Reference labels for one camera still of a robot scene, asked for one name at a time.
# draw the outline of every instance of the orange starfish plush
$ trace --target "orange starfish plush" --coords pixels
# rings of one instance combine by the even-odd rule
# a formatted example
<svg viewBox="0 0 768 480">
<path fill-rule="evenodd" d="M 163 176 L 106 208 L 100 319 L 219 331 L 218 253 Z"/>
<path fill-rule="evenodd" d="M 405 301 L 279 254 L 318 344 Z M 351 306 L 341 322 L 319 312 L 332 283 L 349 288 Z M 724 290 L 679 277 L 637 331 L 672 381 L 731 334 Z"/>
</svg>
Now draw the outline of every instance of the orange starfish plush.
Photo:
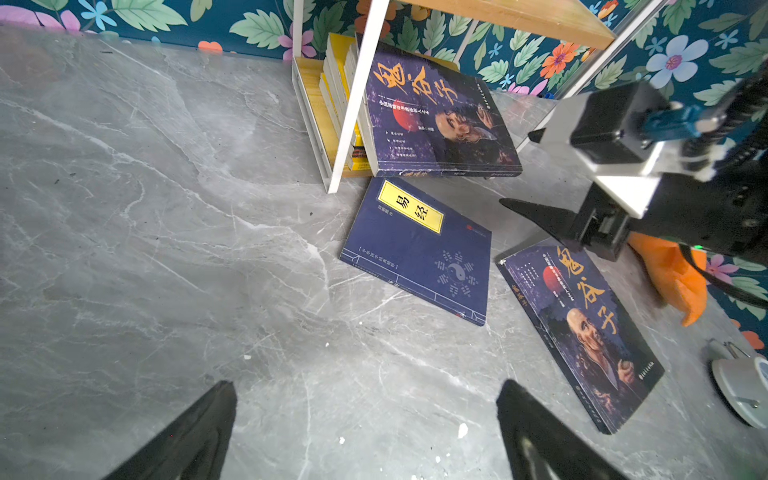
<svg viewBox="0 0 768 480">
<path fill-rule="evenodd" d="M 707 307 L 707 281 L 683 258 L 677 243 L 635 233 L 629 244 L 643 257 L 656 290 L 671 306 L 685 313 L 683 326 L 699 319 Z M 704 270 L 707 254 L 692 250 L 696 265 Z"/>
</svg>

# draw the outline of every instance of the bookshelf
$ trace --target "bookshelf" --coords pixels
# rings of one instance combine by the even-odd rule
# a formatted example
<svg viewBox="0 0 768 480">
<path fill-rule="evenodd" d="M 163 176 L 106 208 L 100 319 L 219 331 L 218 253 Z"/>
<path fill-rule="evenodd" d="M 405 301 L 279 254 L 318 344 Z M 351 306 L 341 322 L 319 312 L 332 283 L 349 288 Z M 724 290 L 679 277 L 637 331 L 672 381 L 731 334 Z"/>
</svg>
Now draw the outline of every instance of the bookshelf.
<svg viewBox="0 0 768 480">
<path fill-rule="evenodd" d="M 615 39 L 613 32 L 603 25 L 596 16 L 592 15 L 579 0 L 409 0 L 408 3 L 473 18 L 474 21 L 468 35 L 472 33 L 477 22 L 482 21 L 508 28 L 520 28 L 536 35 L 572 41 L 579 45 L 599 49 L 607 48 Z M 339 183 L 345 176 L 347 149 L 339 148 L 339 145 L 352 143 L 357 115 L 365 94 L 366 81 L 371 70 L 376 44 L 379 41 L 379 32 L 384 25 L 384 15 L 388 4 L 389 0 L 371 1 L 366 29 L 362 34 L 357 69 L 352 87 L 349 89 L 349 102 L 344 115 L 341 134 L 334 139 L 338 142 L 335 148 L 325 149 L 322 138 L 320 138 L 321 135 L 318 133 L 318 119 L 315 119 L 313 115 L 322 115 L 323 112 L 328 115 L 328 111 L 325 104 L 322 103 L 322 99 L 313 108 L 310 105 L 309 97 L 306 94 L 306 88 L 309 85 L 306 83 L 308 75 L 305 75 L 305 78 L 302 78 L 301 75 L 302 70 L 308 68 L 309 65 L 305 62 L 308 59 L 301 58 L 300 42 L 303 26 L 300 22 L 293 23 L 293 84 L 296 95 L 299 97 L 299 103 L 302 105 L 302 114 L 307 130 L 310 132 L 310 140 L 317 157 L 320 174 L 323 176 L 323 183 L 329 194 L 338 191 Z M 303 12 L 303 10 L 304 0 L 293 0 L 293 11 Z M 330 161 L 329 155 L 335 155 L 334 162 Z"/>
</svg>

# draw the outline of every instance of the blue flower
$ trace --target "blue flower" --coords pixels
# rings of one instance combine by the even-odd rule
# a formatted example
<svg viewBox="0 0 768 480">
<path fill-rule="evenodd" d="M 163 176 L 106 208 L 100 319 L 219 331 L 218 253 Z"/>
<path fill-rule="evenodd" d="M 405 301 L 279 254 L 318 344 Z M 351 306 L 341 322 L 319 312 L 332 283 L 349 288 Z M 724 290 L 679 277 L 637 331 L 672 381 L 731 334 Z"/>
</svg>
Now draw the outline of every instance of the blue flower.
<svg viewBox="0 0 768 480">
<path fill-rule="evenodd" d="M 496 45 L 493 46 L 493 50 L 488 53 L 488 58 L 494 58 L 496 55 L 498 55 L 498 51 L 501 49 L 502 44 L 496 42 Z"/>
<path fill-rule="evenodd" d="M 664 37 L 661 40 L 659 40 L 656 37 L 653 37 L 650 40 L 650 45 L 648 45 L 645 48 L 646 50 L 648 50 L 648 56 L 649 57 L 653 57 L 654 53 L 656 53 L 657 51 L 664 51 L 664 47 L 662 47 L 661 45 L 663 45 L 664 42 L 666 42 L 666 41 L 667 41 L 667 37 Z"/>
<path fill-rule="evenodd" d="M 721 33 L 719 37 L 720 41 L 716 41 L 715 46 L 716 47 L 722 46 L 723 50 L 727 50 L 728 44 L 737 43 L 739 41 L 737 38 L 734 38 L 738 33 L 739 33 L 738 30 L 734 30 L 728 35 L 725 35 L 725 32 Z"/>
<path fill-rule="evenodd" d="M 89 12 L 82 12 L 80 16 L 86 20 L 96 18 L 96 26 L 98 26 L 101 30 L 104 30 L 105 22 L 107 22 L 109 25 L 112 25 L 113 27 L 118 26 L 114 20 L 104 15 L 104 12 L 107 11 L 107 6 L 103 2 L 97 3 L 96 8 L 91 7 L 85 0 L 80 0 L 80 5 L 83 5 L 85 8 L 90 10 Z"/>
<path fill-rule="evenodd" d="M 614 23 L 614 20 L 616 20 L 617 18 L 619 18 L 618 15 L 616 15 L 615 13 L 611 13 L 608 16 L 608 18 L 605 19 L 605 22 L 603 22 L 603 23 L 605 23 L 606 27 L 610 27 Z"/>
<path fill-rule="evenodd" d="M 504 80 L 502 80 L 499 85 L 501 85 L 502 88 L 507 88 L 512 83 L 512 78 L 514 77 L 513 74 L 506 74 L 504 76 Z"/>
</svg>

